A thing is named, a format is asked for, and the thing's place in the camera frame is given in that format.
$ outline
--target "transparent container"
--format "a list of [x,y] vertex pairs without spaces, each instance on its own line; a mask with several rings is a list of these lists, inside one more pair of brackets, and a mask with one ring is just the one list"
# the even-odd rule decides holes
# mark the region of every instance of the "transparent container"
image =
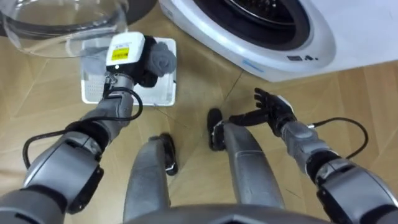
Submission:
[[4,28],[22,52],[50,58],[93,55],[127,31],[122,0],[7,0]]

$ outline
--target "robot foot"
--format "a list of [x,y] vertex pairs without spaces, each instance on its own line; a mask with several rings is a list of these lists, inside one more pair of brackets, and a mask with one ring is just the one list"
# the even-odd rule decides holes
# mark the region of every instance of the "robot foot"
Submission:
[[213,108],[207,114],[207,131],[209,139],[209,148],[212,151],[224,151],[224,127],[223,115],[220,109]]
[[159,137],[163,141],[165,149],[166,174],[174,176],[178,173],[178,164],[173,138],[169,133],[163,133]]

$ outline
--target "wooden floor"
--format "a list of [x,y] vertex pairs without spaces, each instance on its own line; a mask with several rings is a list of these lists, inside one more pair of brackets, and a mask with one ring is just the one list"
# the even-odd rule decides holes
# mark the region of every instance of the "wooden floor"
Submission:
[[[153,135],[175,138],[180,173],[169,179],[172,205],[233,203],[228,158],[211,152],[205,134],[206,114],[219,107],[225,116],[254,109],[253,89],[283,95],[299,120],[311,123],[333,116],[360,121],[369,131],[366,150],[354,159],[380,175],[398,193],[398,63],[320,75],[282,83],[256,78],[184,34],[155,8],[131,27],[177,41],[177,102],[170,108],[146,108],[104,154],[105,176],[87,208],[66,223],[121,223],[129,172],[139,148]],[[25,175],[21,149],[29,137],[63,129],[94,106],[80,96],[76,59],[46,60],[17,52],[0,39],[0,195],[18,189]],[[326,218],[315,187],[300,173],[280,139],[267,125],[250,129],[266,152],[287,209]],[[363,135],[346,123],[318,129],[342,156],[357,149]],[[33,143],[33,159],[55,139]]]

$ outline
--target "black cable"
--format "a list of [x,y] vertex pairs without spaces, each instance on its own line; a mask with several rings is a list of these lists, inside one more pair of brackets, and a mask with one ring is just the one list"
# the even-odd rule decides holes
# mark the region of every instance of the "black cable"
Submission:
[[359,153],[361,153],[361,152],[365,149],[365,147],[368,145],[368,142],[369,142],[368,131],[366,130],[366,128],[365,128],[361,123],[359,123],[359,122],[357,122],[357,121],[355,121],[355,120],[353,120],[353,119],[349,119],[349,118],[339,118],[339,117],[337,117],[337,118],[330,118],[330,119],[327,119],[327,120],[324,120],[324,121],[320,121],[320,122],[317,122],[317,123],[313,123],[313,126],[314,126],[314,128],[316,128],[316,127],[322,126],[322,125],[327,124],[327,123],[332,122],[332,121],[346,121],[346,122],[349,122],[349,123],[351,123],[351,124],[355,124],[355,125],[357,125],[357,126],[362,130],[362,132],[363,132],[363,134],[364,134],[364,138],[365,138],[365,139],[364,139],[364,142],[363,142],[362,146],[359,147],[359,149],[355,150],[355,151],[354,151],[353,153],[351,153],[350,155],[348,155],[348,156],[346,157],[346,159],[352,159],[353,157],[357,156]]
[[122,92],[128,92],[130,93],[132,96],[135,97],[135,99],[138,101],[138,111],[135,115],[128,117],[128,118],[113,118],[113,117],[106,117],[106,116],[98,116],[98,117],[93,117],[93,118],[87,118],[84,119],[82,121],[75,121],[72,124],[68,125],[67,128],[65,128],[64,130],[61,131],[54,131],[51,133],[45,133],[45,134],[40,134],[37,136],[33,136],[30,139],[28,139],[25,144],[24,147],[22,148],[22,158],[24,160],[24,164],[26,169],[29,169],[30,167],[30,161],[29,161],[29,146],[30,144],[32,144],[32,142],[34,141],[38,141],[41,139],[45,139],[45,138],[51,138],[51,137],[55,137],[55,136],[60,136],[63,134],[66,134],[69,131],[73,131],[74,127],[76,127],[76,125],[79,125],[83,122],[93,122],[93,121],[119,121],[119,122],[123,122],[123,121],[134,121],[135,119],[137,119],[138,117],[140,117],[140,115],[142,114],[142,111],[144,110],[144,104],[142,102],[141,97],[139,97],[139,95],[134,91],[134,90],[130,90],[128,88],[123,88],[123,87],[118,87],[118,88],[113,88],[110,91],[107,91],[104,95],[104,98],[108,97],[110,94],[112,94],[115,91],[122,91]]

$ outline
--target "washing machine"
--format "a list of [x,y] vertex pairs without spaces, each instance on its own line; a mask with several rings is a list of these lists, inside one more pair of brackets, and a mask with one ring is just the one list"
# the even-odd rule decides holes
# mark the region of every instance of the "washing machine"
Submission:
[[182,30],[270,82],[398,59],[396,0],[159,0]]

